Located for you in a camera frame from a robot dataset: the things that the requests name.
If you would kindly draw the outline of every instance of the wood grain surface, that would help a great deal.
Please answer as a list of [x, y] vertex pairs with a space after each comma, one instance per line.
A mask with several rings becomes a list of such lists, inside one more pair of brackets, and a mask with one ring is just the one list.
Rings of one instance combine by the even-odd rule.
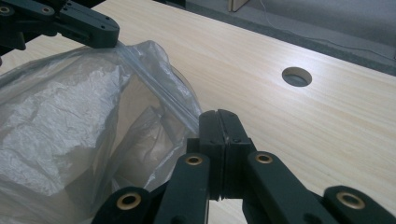
[[[308, 189], [350, 186], [396, 214], [396, 77], [149, 0], [96, 10], [117, 21], [124, 44], [159, 43], [204, 111], [236, 113], [257, 149], [275, 153]], [[79, 46], [41, 36], [3, 56], [0, 74]], [[312, 83], [289, 85], [288, 67]], [[211, 203], [209, 223], [244, 223], [240, 206]]]

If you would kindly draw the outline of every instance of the round hole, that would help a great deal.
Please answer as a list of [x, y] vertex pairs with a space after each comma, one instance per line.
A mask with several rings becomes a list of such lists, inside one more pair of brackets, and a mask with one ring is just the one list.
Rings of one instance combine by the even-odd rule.
[[353, 209], [362, 209], [366, 206], [360, 197], [348, 192], [338, 192], [336, 197], [343, 205]]
[[117, 200], [117, 207], [120, 210], [130, 210], [136, 208], [141, 202], [142, 197], [138, 193], [126, 193]]
[[271, 163], [273, 161], [273, 159], [269, 155], [259, 154], [256, 156], [256, 161], [263, 163], [263, 164], [267, 164], [267, 163]]
[[184, 224], [186, 223], [186, 218], [183, 216], [172, 217], [171, 224]]
[[322, 221], [315, 215], [312, 214], [304, 214], [304, 222], [306, 224], [321, 224]]
[[9, 8], [8, 7], [0, 7], [0, 12], [8, 13], [9, 12]]
[[299, 67], [289, 67], [282, 72], [283, 80], [294, 87], [306, 87], [312, 82], [312, 76]]
[[202, 159], [201, 157], [191, 156], [186, 159], [186, 163], [189, 165], [198, 165], [201, 164]]

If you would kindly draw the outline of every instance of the light wood tabletop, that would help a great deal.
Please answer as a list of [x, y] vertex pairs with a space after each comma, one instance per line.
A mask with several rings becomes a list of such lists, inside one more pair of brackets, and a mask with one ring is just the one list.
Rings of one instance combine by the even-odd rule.
[[[276, 154], [308, 189], [349, 186], [396, 214], [396, 77], [149, 0], [95, 9], [120, 25], [124, 44], [159, 43], [203, 111], [237, 114], [256, 148]], [[79, 46], [40, 36], [3, 56], [0, 74]], [[286, 83], [289, 67], [312, 83]], [[244, 222], [241, 201], [210, 203], [209, 223]]]

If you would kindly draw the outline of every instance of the gray floor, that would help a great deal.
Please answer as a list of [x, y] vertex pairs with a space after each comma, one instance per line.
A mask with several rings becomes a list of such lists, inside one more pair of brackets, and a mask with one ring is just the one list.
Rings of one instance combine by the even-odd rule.
[[249, 0], [236, 12], [229, 12], [227, 6], [228, 0], [187, 0], [186, 9], [396, 76], [394, 46], [269, 13], [260, 0]]

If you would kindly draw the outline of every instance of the transparent plastic wrap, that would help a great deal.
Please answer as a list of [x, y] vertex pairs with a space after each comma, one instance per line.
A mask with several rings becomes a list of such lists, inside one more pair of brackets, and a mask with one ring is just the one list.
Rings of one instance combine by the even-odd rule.
[[111, 192], [165, 182], [201, 113], [148, 41], [0, 76], [0, 223], [79, 223]]

